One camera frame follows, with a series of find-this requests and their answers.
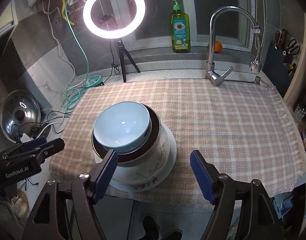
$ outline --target black scissors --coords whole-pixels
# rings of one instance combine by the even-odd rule
[[[292,39],[287,48],[285,49],[285,51],[283,51],[283,55],[289,54],[289,55],[296,55],[300,52],[300,46],[296,45],[297,44],[297,40],[296,39]]]

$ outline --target stack of bowls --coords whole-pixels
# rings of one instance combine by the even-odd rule
[[[154,110],[125,101],[105,109],[95,122],[92,144],[96,159],[109,149],[119,154],[112,181],[140,185],[156,177],[170,154],[170,140]]]

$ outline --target brown bowl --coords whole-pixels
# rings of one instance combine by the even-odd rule
[[[126,166],[128,166],[127,163],[138,160],[146,152],[151,152],[150,150],[156,145],[156,141],[159,141],[159,139],[160,139],[160,136],[161,136],[160,118],[157,116],[157,114],[154,112],[154,110],[151,107],[149,107],[146,104],[143,104],[143,105],[147,108],[147,110],[150,114],[151,123],[152,123],[151,134],[150,134],[148,140],[140,148],[138,148],[138,149],[136,149],[132,152],[126,153],[126,154],[118,155],[118,164],[121,164],[121,165],[125,164]],[[96,154],[101,159],[103,159],[108,151],[103,147],[103,145],[101,145],[96,140],[93,132],[92,132],[92,145],[93,145],[93,149],[95,150]]]

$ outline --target tripod leg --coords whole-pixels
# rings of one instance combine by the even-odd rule
[[[124,52],[126,54],[126,56],[128,57],[128,59],[132,62],[134,68],[137,70],[138,73],[141,73],[138,69],[138,67],[136,66],[135,61],[133,60],[133,58],[131,57],[131,55],[129,54],[129,52],[127,51],[127,49],[124,48]]]
[[[124,52],[123,50],[118,50],[118,54],[120,55],[120,67],[122,69],[123,82],[126,82],[126,70],[125,70],[125,61],[124,61]]]

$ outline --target orange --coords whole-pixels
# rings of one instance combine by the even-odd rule
[[[223,49],[222,44],[218,41],[215,41],[214,52],[218,53]]]

